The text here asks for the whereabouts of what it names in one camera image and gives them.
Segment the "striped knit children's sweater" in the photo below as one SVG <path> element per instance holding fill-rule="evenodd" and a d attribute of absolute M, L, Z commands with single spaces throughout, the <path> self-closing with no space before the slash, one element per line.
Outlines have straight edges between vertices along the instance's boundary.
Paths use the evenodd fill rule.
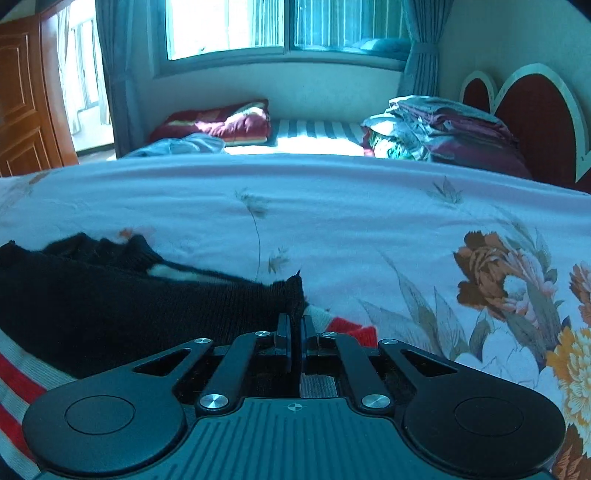
<path fill-rule="evenodd" d="M 273 331 L 280 315 L 377 343 L 372 327 L 311 306 L 299 275 L 269 285 L 169 262 L 135 235 L 83 233 L 33 251 L 1 249 L 1 475 L 39 470 L 22 420 L 41 394 L 200 337 L 226 345 Z"/>

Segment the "floral pink bed sheet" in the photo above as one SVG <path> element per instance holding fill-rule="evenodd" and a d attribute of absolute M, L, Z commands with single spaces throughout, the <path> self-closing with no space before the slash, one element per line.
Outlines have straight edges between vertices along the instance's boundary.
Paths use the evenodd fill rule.
<path fill-rule="evenodd" d="M 562 411 L 590 475 L 590 194 L 447 165 L 304 155 L 123 159 L 1 182 L 1 239 L 138 237 L 175 264 L 301 274 L 318 331 L 398 338 Z"/>

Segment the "striped mattress pad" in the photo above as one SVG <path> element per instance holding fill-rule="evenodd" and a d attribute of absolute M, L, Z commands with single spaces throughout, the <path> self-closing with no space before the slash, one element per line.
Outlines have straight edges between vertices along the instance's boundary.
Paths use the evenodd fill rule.
<path fill-rule="evenodd" d="M 280 139 L 298 137 L 346 140 L 361 145 L 365 132 L 358 123 L 276 119 L 271 122 L 270 139 L 267 140 L 267 144 L 276 146 Z"/>

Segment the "light blue cloth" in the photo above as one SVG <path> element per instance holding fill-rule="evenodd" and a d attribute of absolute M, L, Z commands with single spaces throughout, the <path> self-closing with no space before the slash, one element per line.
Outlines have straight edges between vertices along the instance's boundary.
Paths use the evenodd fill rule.
<path fill-rule="evenodd" d="M 192 133 L 183 138 L 164 138 L 136 149 L 124 156 L 127 158 L 160 157 L 171 155 L 223 153 L 225 142 L 221 138 L 204 133 Z"/>

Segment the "red pillow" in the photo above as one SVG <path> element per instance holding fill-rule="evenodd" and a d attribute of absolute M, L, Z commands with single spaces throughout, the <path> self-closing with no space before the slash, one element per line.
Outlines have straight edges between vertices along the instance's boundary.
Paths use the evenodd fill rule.
<path fill-rule="evenodd" d="M 270 140 L 269 102 L 255 100 L 208 110 L 171 114 L 149 135 L 150 143 L 202 133 L 221 139 L 226 146 L 263 145 Z"/>

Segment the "stack of folded quilts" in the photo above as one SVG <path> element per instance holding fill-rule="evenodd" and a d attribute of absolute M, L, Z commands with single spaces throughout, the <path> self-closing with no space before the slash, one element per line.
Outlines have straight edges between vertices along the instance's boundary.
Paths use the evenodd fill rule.
<path fill-rule="evenodd" d="M 441 163 L 530 179 L 518 140 L 492 114 L 433 96 L 397 97 L 362 122 L 377 158 Z"/>

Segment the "brown wooden door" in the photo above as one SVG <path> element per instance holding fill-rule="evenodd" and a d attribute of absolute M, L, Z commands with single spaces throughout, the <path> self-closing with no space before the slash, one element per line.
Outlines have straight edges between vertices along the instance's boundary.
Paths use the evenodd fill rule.
<path fill-rule="evenodd" d="M 57 14 L 68 1 L 1 25 L 1 175 L 78 163 L 65 112 Z"/>

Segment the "large sliding window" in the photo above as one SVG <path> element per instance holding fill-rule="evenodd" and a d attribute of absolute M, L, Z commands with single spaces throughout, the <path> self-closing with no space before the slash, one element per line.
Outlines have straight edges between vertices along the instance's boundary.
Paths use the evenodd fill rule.
<path fill-rule="evenodd" d="M 312 62 L 401 71 L 400 1 L 150 1 L 161 76 L 256 63 Z"/>

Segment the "red white flower headboard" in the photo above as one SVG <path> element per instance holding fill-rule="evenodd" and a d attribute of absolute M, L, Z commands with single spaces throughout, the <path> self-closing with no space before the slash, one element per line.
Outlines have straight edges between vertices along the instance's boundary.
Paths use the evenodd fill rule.
<path fill-rule="evenodd" d="M 590 134 L 575 94 L 550 67 L 518 68 L 502 86 L 484 71 L 468 75 L 460 101 L 503 121 L 517 138 L 533 179 L 590 191 Z"/>

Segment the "right teal curtain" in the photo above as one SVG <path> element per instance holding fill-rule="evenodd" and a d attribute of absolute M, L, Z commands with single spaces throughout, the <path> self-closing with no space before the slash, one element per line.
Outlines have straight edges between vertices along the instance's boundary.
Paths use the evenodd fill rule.
<path fill-rule="evenodd" d="M 398 95 L 437 96 L 439 88 L 439 42 L 453 0 L 408 0 L 403 2 L 411 42 Z"/>

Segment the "teal curtain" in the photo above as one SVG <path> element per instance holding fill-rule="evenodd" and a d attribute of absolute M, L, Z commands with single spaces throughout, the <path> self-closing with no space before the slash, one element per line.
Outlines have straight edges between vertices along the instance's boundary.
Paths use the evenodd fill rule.
<path fill-rule="evenodd" d="M 133 9 L 133 1 L 95 2 L 103 75 L 118 158 L 136 150 L 143 139 L 132 72 Z"/>
<path fill-rule="evenodd" d="M 439 88 L 439 42 L 453 0 L 408 0 L 403 2 L 411 42 L 398 95 L 437 96 Z"/>

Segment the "left teal curtain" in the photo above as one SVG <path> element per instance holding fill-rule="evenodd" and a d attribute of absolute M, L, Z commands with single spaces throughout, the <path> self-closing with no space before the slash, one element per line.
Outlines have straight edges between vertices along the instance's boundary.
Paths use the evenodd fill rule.
<path fill-rule="evenodd" d="M 143 139 L 132 72 L 133 9 L 133 1 L 95 2 L 103 75 L 118 158 L 136 150 Z"/>

